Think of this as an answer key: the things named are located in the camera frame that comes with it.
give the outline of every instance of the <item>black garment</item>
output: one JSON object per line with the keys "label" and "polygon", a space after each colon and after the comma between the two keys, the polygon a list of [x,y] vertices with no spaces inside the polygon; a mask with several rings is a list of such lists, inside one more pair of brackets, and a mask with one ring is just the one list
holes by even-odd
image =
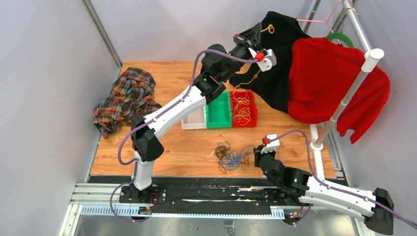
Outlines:
{"label": "black garment", "polygon": [[[268,30],[261,33],[261,44],[265,49],[272,49],[276,56],[276,65],[271,70],[260,72],[258,77],[242,89],[251,89],[264,99],[272,108],[288,113],[290,90],[290,69],[293,60],[292,46],[299,38],[310,38],[305,34],[296,19],[270,11],[262,20],[262,28],[272,24],[273,34]],[[235,74],[230,80],[233,86],[251,81],[259,66],[254,63],[245,74]]]}

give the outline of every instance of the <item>plastic storage bin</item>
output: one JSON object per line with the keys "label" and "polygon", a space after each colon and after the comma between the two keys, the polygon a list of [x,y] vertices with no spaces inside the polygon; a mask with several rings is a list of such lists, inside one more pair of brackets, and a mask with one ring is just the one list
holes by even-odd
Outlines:
{"label": "plastic storage bin", "polygon": [[[255,97],[252,90],[245,91],[230,91],[230,105],[232,109],[232,127],[254,127],[258,122],[258,111],[256,110]],[[246,98],[249,100],[249,106],[241,105],[241,107],[249,107],[250,121],[241,120],[233,121],[233,117],[238,113],[233,108],[238,104],[239,98]]]}
{"label": "plastic storage bin", "polygon": [[232,108],[229,92],[222,92],[214,101],[206,105],[207,128],[232,127]]}
{"label": "plastic storage bin", "polygon": [[181,120],[182,129],[206,129],[206,106],[198,108]]}

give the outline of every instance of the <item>wooden table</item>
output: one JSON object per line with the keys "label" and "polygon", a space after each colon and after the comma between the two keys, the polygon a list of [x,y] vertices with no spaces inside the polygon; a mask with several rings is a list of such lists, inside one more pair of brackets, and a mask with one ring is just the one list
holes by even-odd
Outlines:
{"label": "wooden table", "polygon": [[[125,62],[122,72],[128,67],[137,67],[151,73],[156,81],[155,100],[161,105],[167,104],[180,94],[190,83],[192,62]],[[233,86],[226,84],[227,90]],[[240,151],[247,145],[260,145],[267,134],[282,134],[292,129],[301,129],[309,135],[307,124],[292,119],[288,114],[272,109],[255,94],[258,109],[256,127],[182,130],[180,122],[175,124],[161,139],[165,152],[155,162],[155,176],[205,176],[205,177],[264,177],[261,169],[255,168],[253,154],[250,165],[241,165],[238,169],[223,174],[219,170],[218,160],[212,154],[218,142],[228,141],[233,150]],[[119,164],[117,152],[119,144],[130,127],[123,127],[108,139],[101,138],[97,148],[91,175],[131,175],[133,164]],[[299,133],[290,134],[280,140],[276,157],[284,165],[308,171],[305,140]],[[134,157],[130,139],[124,145],[122,158],[127,161]],[[335,177],[328,149],[322,151],[326,177]]]}

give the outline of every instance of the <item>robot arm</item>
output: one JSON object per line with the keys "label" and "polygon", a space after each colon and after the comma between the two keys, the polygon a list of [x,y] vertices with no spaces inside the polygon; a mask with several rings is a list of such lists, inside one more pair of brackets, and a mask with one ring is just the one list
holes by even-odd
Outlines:
{"label": "robot arm", "polygon": [[393,215],[373,203],[378,202],[394,210],[394,204],[386,190],[354,189],[313,176],[307,171],[286,167],[275,159],[279,147],[279,140],[274,140],[276,138],[276,134],[267,135],[263,138],[263,145],[254,148],[255,167],[261,168],[268,180],[280,189],[275,196],[270,196],[269,193],[268,197],[327,207],[363,221],[373,231],[393,234]]}
{"label": "robot arm", "polygon": [[132,129],[148,123],[132,135],[135,158],[139,161],[138,175],[133,181],[137,189],[142,191],[152,183],[154,161],[164,151],[159,139],[187,114],[216,99],[226,89],[223,83],[244,65],[243,62],[230,59],[229,55],[243,60],[254,58],[262,71],[269,70],[276,64],[272,50],[265,50],[260,44],[261,27],[262,24],[258,23],[253,28],[236,34],[233,37],[236,47],[228,54],[219,44],[210,46],[205,50],[206,54],[202,59],[202,73],[193,81],[191,87],[187,87],[183,93],[158,111],[144,118],[133,118]]}
{"label": "robot arm", "polygon": [[[133,178],[133,185],[139,190],[139,194],[151,185],[154,162],[164,151],[159,139],[187,114],[217,98],[225,90],[223,82],[244,65],[243,62],[229,58],[229,55],[243,60],[254,58],[262,71],[269,70],[276,64],[272,50],[265,50],[260,44],[261,27],[259,23],[241,34],[236,34],[236,47],[228,54],[219,44],[210,46],[205,50],[206,54],[202,59],[202,72],[191,87],[187,87],[183,93],[158,111],[143,118],[134,117],[132,129],[147,124],[132,135],[135,158],[138,160],[138,175]],[[318,177],[312,176],[309,172],[285,167],[281,161],[274,158],[279,146],[279,140],[274,140],[276,138],[276,134],[268,135],[263,139],[264,145],[254,149],[255,166],[260,167],[268,180],[279,188],[276,196],[269,197],[290,201],[292,204],[325,206],[364,221],[367,227],[374,231],[392,234],[393,215],[372,203],[372,200],[377,201],[393,209],[387,191],[379,188],[374,192],[352,189],[325,179],[319,178],[318,181]],[[360,199],[349,192],[365,198]]]}

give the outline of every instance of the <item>gray wall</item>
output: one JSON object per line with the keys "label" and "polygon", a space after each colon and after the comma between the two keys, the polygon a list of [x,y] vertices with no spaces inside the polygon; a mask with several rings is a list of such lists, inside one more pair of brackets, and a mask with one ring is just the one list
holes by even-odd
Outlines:
{"label": "gray wall", "polygon": [[[307,18],[312,0],[92,0],[122,61],[194,60],[208,46],[234,47],[232,37],[270,10]],[[316,19],[327,18],[337,0],[322,1]],[[324,36],[325,24],[309,34]]]}
{"label": "gray wall", "polygon": [[[354,145],[342,138],[345,169],[354,186],[389,191],[395,210],[417,222],[417,2],[358,0],[358,18],[373,48],[385,51],[379,66],[391,79],[391,94],[380,116]],[[355,38],[350,23],[344,32]],[[395,235],[417,235],[396,220]]]}
{"label": "gray wall", "polygon": [[0,0],[0,235],[57,235],[117,76],[79,0]]}

